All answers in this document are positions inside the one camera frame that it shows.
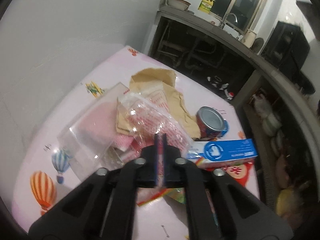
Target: shelf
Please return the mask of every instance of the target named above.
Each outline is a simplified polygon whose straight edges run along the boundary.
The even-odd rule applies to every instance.
[[[275,210],[280,188],[276,180],[276,157],[270,146],[270,138],[264,133],[260,119],[254,109],[247,104],[244,105],[243,109],[252,129],[255,146],[260,157],[265,183],[266,204],[269,208]]]

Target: silver bolt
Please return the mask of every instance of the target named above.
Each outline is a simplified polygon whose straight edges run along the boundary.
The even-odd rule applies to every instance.
[[[216,176],[218,176],[218,177],[221,177],[221,176],[223,176],[223,175],[225,174],[225,172],[224,172],[224,170],[222,170],[222,169],[215,169],[215,170],[213,171],[213,174],[216,175]]]
[[[134,161],[136,164],[145,164],[146,163],[146,159],[144,158],[138,158]]]
[[[183,164],[187,163],[187,160],[184,158],[177,158],[177,159],[175,159],[174,162],[177,163],[178,165],[183,165]]]
[[[100,168],[96,171],[96,174],[99,176],[105,176],[108,173],[108,170],[106,168]]]

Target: window frame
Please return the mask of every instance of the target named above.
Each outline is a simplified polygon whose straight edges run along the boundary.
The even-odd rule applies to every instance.
[[[225,16],[226,14],[230,13],[230,11],[232,10],[235,2],[236,2],[236,0],[231,0],[231,2],[230,2],[230,4],[229,4],[229,6],[228,6],[228,8],[227,8],[227,10],[226,10],[226,12],[225,12],[225,14],[224,14],[224,16]],[[253,12],[253,14],[252,14],[252,17],[250,18],[250,20],[249,20],[249,22],[248,22],[248,24],[247,24],[247,26],[245,27],[244,30],[241,30],[240,28],[234,26],[231,22],[228,21],[228,19],[225,20],[225,23],[228,23],[228,25],[232,26],[232,28],[233,28],[234,30],[238,31],[241,35],[245,35],[245,33],[246,33],[246,32],[248,31],[248,29],[250,28],[253,20],[255,19],[256,15],[257,15],[257,12],[259,11],[259,9],[260,9],[260,7],[261,7],[261,3],[262,3],[262,0],[259,0],[259,3],[257,4],[257,6],[256,6],[256,8],[255,8],[255,10],[254,10],[254,12]],[[223,17],[220,17],[220,16],[218,16],[217,14],[215,14],[215,13],[213,13],[213,12],[209,12],[209,14],[210,14],[211,16],[217,18],[217,19],[220,20],[220,21],[221,21],[222,18],[223,18]]]

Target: hot air balloon print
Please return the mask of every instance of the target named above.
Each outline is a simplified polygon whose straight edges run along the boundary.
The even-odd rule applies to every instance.
[[[36,201],[41,206],[41,215],[46,213],[57,197],[57,191],[52,179],[42,171],[36,171],[30,176],[30,187]]]
[[[70,167],[69,162],[68,162],[69,157],[66,154],[64,149],[60,149],[60,150],[57,150],[57,152],[55,154],[52,154],[51,160],[52,160],[52,165],[54,166],[54,168],[58,172],[57,182],[59,184],[62,184],[64,181],[62,174],[64,172],[66,172],[67,169]]]

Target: brown bowl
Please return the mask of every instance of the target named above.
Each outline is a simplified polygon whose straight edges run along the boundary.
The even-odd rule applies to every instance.
[[[187,2],[187,1],[185,1],[185,0],[177,0],[177,1],[182,2],[182,3],[184,3],[184,4],[188,5],[188,6],[191,5],[191,3],[189,3],[189,2]]]

